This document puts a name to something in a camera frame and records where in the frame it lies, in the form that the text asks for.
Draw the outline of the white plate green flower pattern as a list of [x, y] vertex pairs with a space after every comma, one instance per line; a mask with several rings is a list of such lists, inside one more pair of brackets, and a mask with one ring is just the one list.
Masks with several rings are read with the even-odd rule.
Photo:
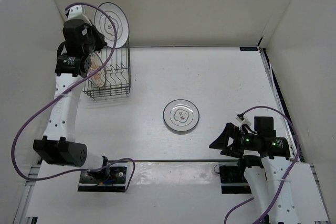
[[200, 114], [197, 106], [189, 100], [176, 99], [163, 109], [163, 121], [169, 130], [187, 133], [197, 127]]

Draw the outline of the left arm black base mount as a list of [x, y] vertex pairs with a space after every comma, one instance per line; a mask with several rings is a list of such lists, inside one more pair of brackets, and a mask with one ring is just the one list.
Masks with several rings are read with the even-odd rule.
[[78, 191], [99, 193], [124, 193], [127, 185], [127, 162], [116, 163], [109, 167], [106, 175], [92, 175], [81, 172]]

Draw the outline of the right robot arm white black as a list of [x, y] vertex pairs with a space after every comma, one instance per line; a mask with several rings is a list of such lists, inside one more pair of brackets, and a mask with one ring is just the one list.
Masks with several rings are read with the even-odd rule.
[[256, 116], [254, 129], [242, 116], [240, 126], [227, 123], [211, 149], [238, 159], [236, 177], [247, 182], [259, 214], [257, 223], [300, 223], [292, 196], [290, 147], [278, 137], [272, 117]]

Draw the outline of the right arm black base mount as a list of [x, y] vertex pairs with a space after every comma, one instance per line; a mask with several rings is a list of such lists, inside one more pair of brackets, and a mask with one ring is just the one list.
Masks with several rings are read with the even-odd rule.
[[222, 194], [251, 194], [250, 186], [238, 166], [217, 164], [213, 172], [220, 177]]

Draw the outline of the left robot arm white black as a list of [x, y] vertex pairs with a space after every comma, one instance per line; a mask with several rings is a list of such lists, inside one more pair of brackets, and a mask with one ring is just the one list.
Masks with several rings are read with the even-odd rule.
[[75, 122], [80, 94], [91, 67], [91, 55], [106, 44], [94, 26], [75, 18], [64, 23], [65, 41], [57, 50], [56, 89], [49, 122], [40, 140], [34, 140], [34, 151], [50, 165], [72, 166], [92, 170], [98, 182], [105, 182], [110, 169], [108, 159], [88, 151], [76, 142]]

